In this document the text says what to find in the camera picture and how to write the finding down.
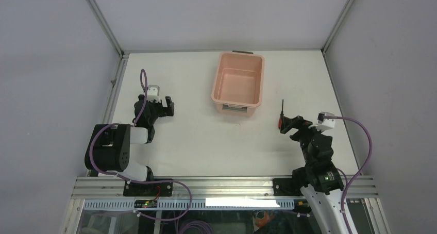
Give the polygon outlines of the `red handled screwdriver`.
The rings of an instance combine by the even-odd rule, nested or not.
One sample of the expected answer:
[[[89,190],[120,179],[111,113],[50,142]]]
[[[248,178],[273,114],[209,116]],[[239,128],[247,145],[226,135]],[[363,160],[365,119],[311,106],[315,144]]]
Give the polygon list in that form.
[[[281,112],[280,112],[279,121],[278,121],[278,129],[279,130],[282,128],[283,118],[284,118],[284,99],[282,99],[282,102],[281,102]]]

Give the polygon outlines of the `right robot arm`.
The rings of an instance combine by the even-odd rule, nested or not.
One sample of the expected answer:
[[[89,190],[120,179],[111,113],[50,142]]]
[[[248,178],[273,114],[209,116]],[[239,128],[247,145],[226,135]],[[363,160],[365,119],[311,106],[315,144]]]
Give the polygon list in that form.
[[[286,189],[305,197],[322,233],[357,233],[346,205],[342,175],[332,161],[332,137],[323,134],[335,127],[335,120],[325,115],[321,112],[316,123],[302,116],[280,115],[280,133],[297,130],[290,138],[299,143],[305,161],[303,167],[293,170]]]

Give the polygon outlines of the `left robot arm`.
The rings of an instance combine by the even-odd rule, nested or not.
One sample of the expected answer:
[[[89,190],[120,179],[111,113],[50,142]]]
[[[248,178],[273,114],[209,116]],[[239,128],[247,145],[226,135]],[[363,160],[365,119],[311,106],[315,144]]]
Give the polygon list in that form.
[[[174,116],[171,97],[138,96],[134,104],[132,124],[97,124],[85,154],[85,166],[104,175],[114,175],[126,181],[136,181],[135,189],[143,196],[155,190],[152,169],[131,158],[132,144],[150,144],[155,136],[155,122],[159,118]]]

